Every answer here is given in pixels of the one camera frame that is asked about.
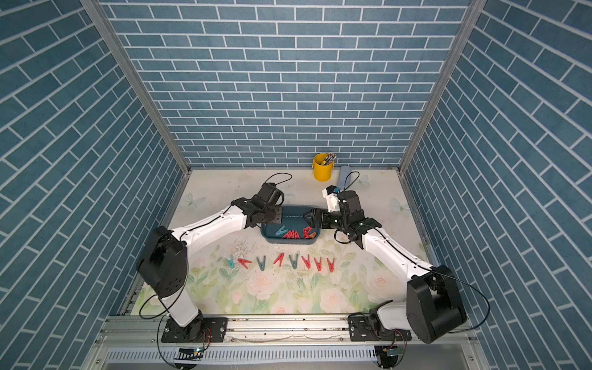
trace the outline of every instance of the aluminum frame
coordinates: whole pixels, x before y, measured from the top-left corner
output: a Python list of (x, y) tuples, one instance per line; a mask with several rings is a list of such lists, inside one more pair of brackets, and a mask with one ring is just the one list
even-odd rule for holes
[(434, 84), (433, 91), (430, 94), (430, 98), (423, 108), (422, 115), (417, 122), (417, 127), (411, 135), (411, 140), (409, 141), (405, 154), (403, 154), (403, 159), (399, 165), (399, 173), (405, 173), (407, 171), (407, 168), (411, 163), (411, 159), (417, 150), (417, 146), (422, 140), (423, 134), (427, 130), (427, 126), (430, 124), (430, 120), (436, 111), (436, 107), (440, 102), (442, 94), (444, 93), (444, 89), (448, 84), (448, 80), (452, 76), (452, 72), (454, 72), (456, 63), (461, 58), (461, 54), (465, 49), (466, 42), (469, 40), (469, 36), (471, 35), (471, 32), (473, 31), (473, 28), (477, 23), (477, 19), (479, 19), (481, 11), (483, 10), (486, 2), (487, 0), (472, 0), (471, 4), (466, 10), (461, 22), (461, 27), (458, 30), (458, 34), (452, 42), (452, 46), (450, 47), (450, 51), (446, 56), (442, 70), (440, 71), (436, 83)]
[[(383, 342), (351, 342), (347, 314), (307, 315), (227, 315), (228, 326), (223, 343), (212, 343), (213, 348), (290, 346), (298, 349), (311, 346), (337, 346), (344, 349), (363, 345), (390, 345)], [(91, 348), (82, 369), (99, 370), (110, 349), (154, 349), (156, 332), (161, 318), (142, 320), (137, 316), (109, 316), (101, 328), (97, 341)], [(446, 334), (437, 340), (439, 345), (461, 345), (470, 370), (486, 370), (482, 367), (477, 337), (472, 334)], [(191, 347), (189, 343), (160, 343), (161, 350)], [(412, 332), (409, 346), (427, 346)]]
[(152, 123), (162, 136), (162, 139), (165, 141), (165, 144), (169, 148), (170, 152), (173, 154), (173, 157), (181, 168), (181, 171), (183, 171), (184, 175), (189, 174), (189, 163), (187, 163), (185, 160), (185, 156), (183, 156), (181, 153), (179, 146), (175, 142), (175, 139), (166, 126), (160, 111), (148, 93), (146, 86), (144, 86), (138, 71), (132, 64), (130, 57), (123, 47), (121, 40), (119, 37), (117, 37), (117, 33), (115, 32), (113, 25), (107, 19), (107, 15), (105, 14), (101, 4), (99, 4), (98, 0), (81, 0), (81, 3), (84, 7), (84, 10), (96, 27), (96, 30), (105, 41), (105, 44), (109, 48), (113, 58), (115, 58), (115, 61), (123, 71), (123, 74), (126, 76), (127, 82), (129, 82), (131, 88), (134, 89), (134, 92), (138, 96), (142, 106), (144, 106), (144, 109), (146, 109), (146, 112), (150, 116)]

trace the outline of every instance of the teal clothespin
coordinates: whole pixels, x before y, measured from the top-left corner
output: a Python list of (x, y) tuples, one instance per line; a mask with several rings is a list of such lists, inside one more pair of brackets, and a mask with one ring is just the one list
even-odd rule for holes
[(275, 232), (275, 235), (280, 236), (280, 235), (284, 235), (285, 233), (287, 233), (288, 230), (284, 230), (285, 228), (286, 227), (284, 225), (282, 225), (282, 227), (278, 231)]
[(298, 268), (298, 253), (296, 253), (295, 259), (292, 259), (292, 255), (289, 255), (288, 258), (290, 258), (290, 262), (292, 263), (292, 268), (296, 270)]
[(226, 257), (224, 257), (224, 259), (228, 263), (228, 266), (230, 266), (230, 268), (233, 269), (234, 268), (234, 257), (232, 257), (232, 255), (230, 255), (230, 260), (228, 260)]
[(261, 262), (259, 257), (257, 257), (257, 263), (259, 264), (259, 269), (261, 269), (261, 271), (265, 270), (265, 256), (263, 256), (263, 262)]

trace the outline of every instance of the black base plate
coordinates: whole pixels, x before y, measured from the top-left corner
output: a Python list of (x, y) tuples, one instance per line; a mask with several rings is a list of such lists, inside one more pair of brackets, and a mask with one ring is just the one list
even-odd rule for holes
[(392, 340), (397, 336), (397, 341), (411, 340), (411, 332), (409, 330), (397, 329), (403, 335), (403, 338), (394, 330), (387, 330), (389, 335), (377, 335), (372, 331), (372, 326), (368, 322), (367, 316), (350, 316), (348, 317), (349, 324), (349, 340), (352, 342), (378, 342), (383, 340)]
[[(184, 335), (181, 335), (178, 332), (177, 325), (171, 325), (172, 318), (170, 318), (166, 322), (165, 332), (162, 334), (161, 342), (162, 343), (198, 343), (203, 342), (203, 335), (200, 334), (197, 340), (188, 340), (184, 338)], [(204, 318), (203, 322), (203, 330), (205, 330), (206, 334), (210, 334), (208, 329), (212, 332), (212, 338), (210, 343), (220, 343), (224, 341), (224, 335), (226, 334), (226, 324), (228, 323), (228, 319), (226, 317), (206, 317)]]

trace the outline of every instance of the black motor housing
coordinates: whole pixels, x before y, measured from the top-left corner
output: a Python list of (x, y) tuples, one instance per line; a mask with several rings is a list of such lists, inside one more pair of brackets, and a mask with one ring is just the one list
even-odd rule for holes
[(422, 342), (432, 343), (466, 321), (456, 281), (448, 276), (454, 275), (442, 265), (407, 282), (407, 320)]
[(187, 276), (187, 248), (164, 226), (152, 230), (137, 263), (142, 278), (160, 298), (183, 287)]

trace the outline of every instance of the metal vent grille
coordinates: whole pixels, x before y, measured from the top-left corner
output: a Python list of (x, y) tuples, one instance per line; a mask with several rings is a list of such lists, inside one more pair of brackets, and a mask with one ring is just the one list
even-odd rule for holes
[[(162, 355), (168, 360), (178, 357), (177, 348), (162, 348)], [(210, 348), (198, 361), (210, 365), (238, 365), (245, 363), (276, 363), (302, 361), (372, 361), (376, 357), (374, 346), (233, 346), (232, 348)], [(158, 363), (161, 362), (156, 348), (111, 348), (107, 356), (109, 363)]]

